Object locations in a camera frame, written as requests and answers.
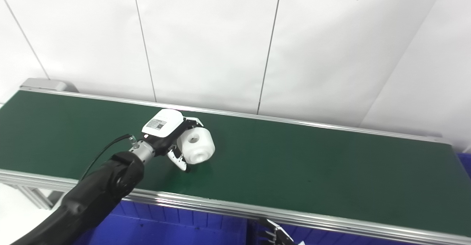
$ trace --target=hole in white part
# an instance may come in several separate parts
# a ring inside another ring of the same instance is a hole
[[[196,143],[200,140],[200,136],[198,134],[193,134],[188,138],[188,142],[190,143]]]

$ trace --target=qr code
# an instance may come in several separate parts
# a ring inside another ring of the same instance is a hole
[[[148,122],[148,124],[146,125],[146,127],[149,127],[149,128],[152,128],[152,129],[156,129],[156,130],[160,130],[163,128],[163,126],[166,124],[167,122],[166,121],[162,121],[162,120],[159,120],[159,119],[152,119],[151,121]]]

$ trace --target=white wall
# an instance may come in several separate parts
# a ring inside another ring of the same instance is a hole
[[[471,144],[469,0],[5,1],[18,23],[0,0],[0,104],[49,77]]]

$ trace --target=wall seam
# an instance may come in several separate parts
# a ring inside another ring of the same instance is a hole
[[[387,76],[387,79],[384,81],[384,84],[383,86],[381,87],[381,90],[378,92],[377,96],[375,97],[375,99],[373,100],[373,102],[371,103],[370,105],[370,108],[368,108],[368,111],[365,113],[365,116],[363,116],[363,119],[361,120],[360,124],[358,124],[357,126],[355,127],[360,127],[363,125],[363,122],[365,121],[366,117],[368,116],[368,114],[370,113],[371,111],[371,108],[373,108],[373,106],[375,105],[376,101],[378,100],[379,96],[381,95],[381,93],[383,92],[384,90],[384,87],[386,87],[387,85],[387,82],[390,80],[390,78],[392,77],[392,74],[394,74],[394,71],[397,69],[397,66],[399,65],[399,63],[401,62],[402,58],[404,57],[404,54],[407,52],[407,49],[409,49],[412,41],[414,40],[414,38],[417,36],[417,33],[419,32],[420,28],[422,27],[422,25],[424,25],[424,22],[425,20],[427,19],[427,17],[429,16],[431,10],[433,9],[433,7],[435,6],[436,2],[438,0],[435,0],[434,3],[432,4],[432,6],[430,7],[429,9],[429,12],[427,12],[427,15],[424,17],[424,19],[422,20],[422,23],[419,25],[419,27],[417,28],[417,30],[415,31],[415,34],[414,36],[411,37],[411,40],[409,42],[409,44],[407,45],[407,47],[404,49],[404,52],[402,53],[402,56],[401,58],[399,59],[399,61],[397,61],[396,63],[396,66],[394,67],[394,69],[391,70],[391,73]]]
[[[269,42],[269,45],[268,45],[268,53],[266,54],[266,62],[265,62],[265,70],[263,72],[263,78],[262,78],[262,86],[260,88],[260,97],[259,97],[259,104],[257,106],[257,114],[259,114],[259,111],[260,111],[260,103],[262,101],[263,86],[265,84],[266,68],[268,66],[268,60],[269,60],[269,57],[270,57],[271,42],[273,40],[273,33],[275,31],[276,15],[278,14],[278,5],[279,4],[280,4],[280,0],[277,0],[276,1],[276,8],[275,8],[275,16],[273,18],[273,27],[271,28],[270,42]]]
[[[157,96],[155,95],[155,87],[153,85],[153,79],[152,79],[152,71],[150,69],[150,62],[149,62],[149,55],[148,55],[148,51],[147,51],[146,39],[144,38],[144,30],[142,28],[141,14],[139,12],[138,0],[134,0],[134,1],[136,2],[136,10],[138,11],[139,26],[141,28],[141,35],[142,35],[142,42],[144,44],[144,51],[146,52],[146,60],[147,60],[147,63],[148,63],[150,82],[152,84],[153,98],[154,98],[155,102],[157,102]]]
[[[18,22],[17,17],[16,17],[15,14],[13,13],[13,10],[11,9],[10,4],[8,4],[7,0],[3,0],[3,1],[4,1],[5,4],[7,5],[8,11],[10,12],[10,14],[12,15],[12,17],[13,17],[13,19],[15,20],[16,24],[18,25],[18,28],[20,29],[20,31],[21,31],[23,37],[25,38],[25,40],[26,40],[26,42],[28,43],[28,45],[29,45],[29,47],[30,47],[32,53],[34,54],[34,57],[35,57],[36,60],[38,61],[39,65],[41,66],[42,71],[43,71],[44,74],[46,75],[47,79],[51,79],[51,78],[49,78],[49,75],[47,74],[46,69],[44,68],[44,66],[42,65],[42,63],[41,63],[41,61],[40,61],[40,59],[39,59],[39,57],[38,57],[38,55],[36,54],[36,51],[34,51],[34,49],[33,49],[32,45],[31,45],[30,41],[28,40],[28,37],[26,36],[25,31],[22,29],[20,23]]]

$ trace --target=white plastic part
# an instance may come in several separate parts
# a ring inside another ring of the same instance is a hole
[[[161,109],[146,125],[142,132],[165,138],[183,122],[181,112],[172,109]]]
[[[214,142],[209,131],[202,127],[195,127],[185,131],[178,138],[178,147],[188,164],[197,164],[207,161],[214,154]]]

